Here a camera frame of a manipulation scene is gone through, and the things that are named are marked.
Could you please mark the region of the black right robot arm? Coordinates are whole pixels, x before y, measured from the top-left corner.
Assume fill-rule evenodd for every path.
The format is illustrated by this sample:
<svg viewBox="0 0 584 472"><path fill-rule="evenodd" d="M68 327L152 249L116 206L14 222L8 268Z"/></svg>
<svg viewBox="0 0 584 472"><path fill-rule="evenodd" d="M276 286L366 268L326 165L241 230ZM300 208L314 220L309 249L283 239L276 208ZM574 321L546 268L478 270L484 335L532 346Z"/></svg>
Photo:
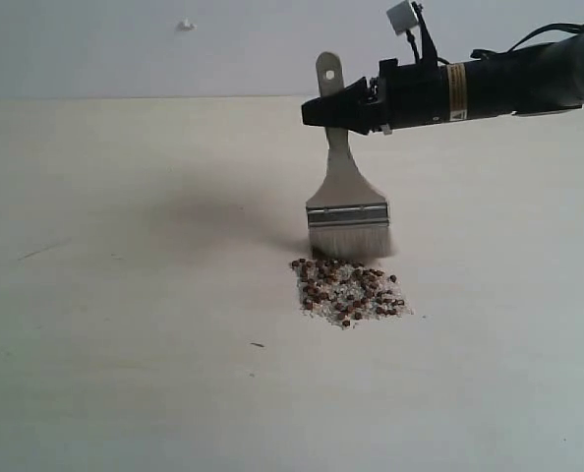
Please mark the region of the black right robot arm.
<svg viewBox="0 0 584 472"><path fill-rule="evenodd" d="M361 135L493 118L542 116L584 105L584 24L567 39L495 52L467 62L379 63L379 73L301 107L304 124Z"/></svg>

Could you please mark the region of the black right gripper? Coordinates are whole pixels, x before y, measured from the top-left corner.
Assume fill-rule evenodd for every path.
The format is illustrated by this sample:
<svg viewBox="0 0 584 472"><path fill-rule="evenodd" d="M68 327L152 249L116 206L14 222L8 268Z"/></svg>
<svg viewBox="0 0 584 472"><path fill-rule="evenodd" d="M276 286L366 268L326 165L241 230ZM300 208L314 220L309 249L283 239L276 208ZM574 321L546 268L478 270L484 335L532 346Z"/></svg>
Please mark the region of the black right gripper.
<svg viewBox="0 0 584 472"><path fill-rule="evenodd" d="M307 126L360 135L448 123L447 65L381 60L375 77L305 102L301 116Z"/></svg>

